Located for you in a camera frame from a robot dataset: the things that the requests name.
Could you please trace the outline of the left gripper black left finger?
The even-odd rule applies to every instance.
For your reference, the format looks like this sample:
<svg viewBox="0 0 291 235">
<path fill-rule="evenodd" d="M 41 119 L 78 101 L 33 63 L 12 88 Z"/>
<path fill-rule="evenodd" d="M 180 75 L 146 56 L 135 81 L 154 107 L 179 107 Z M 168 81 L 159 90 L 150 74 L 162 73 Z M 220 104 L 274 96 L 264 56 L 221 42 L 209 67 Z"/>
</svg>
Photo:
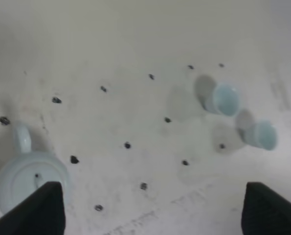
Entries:
<svg viewBox="0 0 291 235">
<path fill-rule="evenodd" d="M 47 182 L 0 218 L 0 235 L 63 235 L 66 216 L 59 182 Z"/>
</svg>

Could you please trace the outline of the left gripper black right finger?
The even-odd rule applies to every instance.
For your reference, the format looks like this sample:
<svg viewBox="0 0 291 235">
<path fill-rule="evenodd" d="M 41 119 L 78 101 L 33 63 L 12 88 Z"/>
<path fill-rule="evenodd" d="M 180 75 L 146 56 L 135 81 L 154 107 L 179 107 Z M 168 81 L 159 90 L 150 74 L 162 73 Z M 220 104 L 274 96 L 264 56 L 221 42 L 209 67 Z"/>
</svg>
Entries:
<svg viewBox="0 0 291 235">
<path fill-rule="evenodd" d="M 291 235 L 291 202 L 260 182 L 248 182 L 241 217 L 244 235 Z"/>
</svg>

